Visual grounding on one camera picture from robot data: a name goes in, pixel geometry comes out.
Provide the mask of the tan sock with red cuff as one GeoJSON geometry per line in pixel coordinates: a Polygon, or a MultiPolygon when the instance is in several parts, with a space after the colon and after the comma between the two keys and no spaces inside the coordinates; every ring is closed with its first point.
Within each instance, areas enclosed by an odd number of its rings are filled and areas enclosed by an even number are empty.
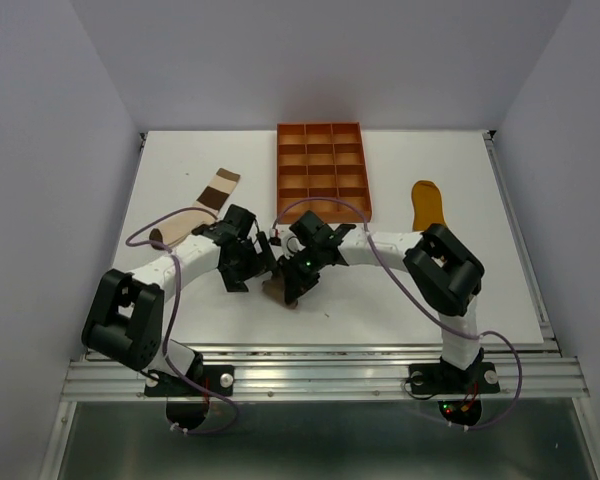
{"type": "Polygon", "coordinates": [[[298,282],[282,273],[273,273],[262,282],[262,292],[270,299],[288,309],[298,306],[298,282]]]}

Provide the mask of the mustard yellow sock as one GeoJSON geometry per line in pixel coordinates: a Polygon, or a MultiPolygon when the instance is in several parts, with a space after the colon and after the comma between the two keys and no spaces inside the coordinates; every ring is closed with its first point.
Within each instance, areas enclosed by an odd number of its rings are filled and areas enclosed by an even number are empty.
{"type": "Polygon", "coordinates": [[[417,181],[411,190],[411,201],[414,212],[413,231],[425,231],[433,224],[446,224],[441,192],[433,182],[417,181]]]}

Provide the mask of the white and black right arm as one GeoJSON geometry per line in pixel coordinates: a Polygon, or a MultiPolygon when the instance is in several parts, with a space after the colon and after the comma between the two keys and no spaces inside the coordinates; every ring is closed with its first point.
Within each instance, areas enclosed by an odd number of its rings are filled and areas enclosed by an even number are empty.
{"type": "Polygon", "coordinates": [[[326,266],[379,267],[396,280],[397,271],[410,275],[423,302],[400,289],[441,329],[443,363],[440,378],[452,390],[462,390],[476,378],[480,356],[476,297],[481,291],[484,266],[443,224],[422,232],[370,232],[362,226],[324,223],[291,226],[300,248],[284,249],[278,272],[284,281],[284,302],[292,304],[317,285],[326,266]]]}

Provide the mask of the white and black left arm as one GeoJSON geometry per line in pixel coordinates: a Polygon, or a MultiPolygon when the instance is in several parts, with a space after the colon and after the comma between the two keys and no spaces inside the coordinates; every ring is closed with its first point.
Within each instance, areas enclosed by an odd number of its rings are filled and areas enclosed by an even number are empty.
{"type": "Polygon", "coordinates": [[[214,270],[229,292],[246,292],[246,281],[275,266],[263,232],[190,235],[171,251],[130,272],[111,269],[97,287],[81,333],[82,344],[136,372],[168,375],[179,393],[202,384],[202,355],[170,339],[164,307],[179,303],[192,281],[214,270]]]}

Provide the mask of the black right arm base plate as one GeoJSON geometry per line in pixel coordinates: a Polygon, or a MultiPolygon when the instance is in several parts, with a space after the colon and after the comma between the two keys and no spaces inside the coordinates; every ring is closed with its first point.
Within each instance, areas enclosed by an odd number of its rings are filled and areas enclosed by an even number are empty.
{"type": "Polygon", "coordinates": [[[412,364],[406,382],[416,396],[464,395],[477,387],[478,394],[500,392],[499,378],[491,362],[478,362],[461,370],[442,360],[412,364]]]}

